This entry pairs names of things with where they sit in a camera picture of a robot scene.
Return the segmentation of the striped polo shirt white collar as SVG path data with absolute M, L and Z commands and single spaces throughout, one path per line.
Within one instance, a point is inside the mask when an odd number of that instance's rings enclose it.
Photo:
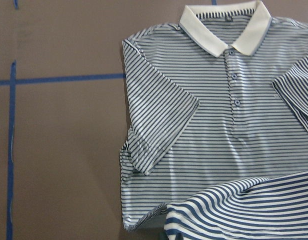
M 259 0 L 187 5 L 123 55 L 125 229 L 308 240 L 308 24 Z

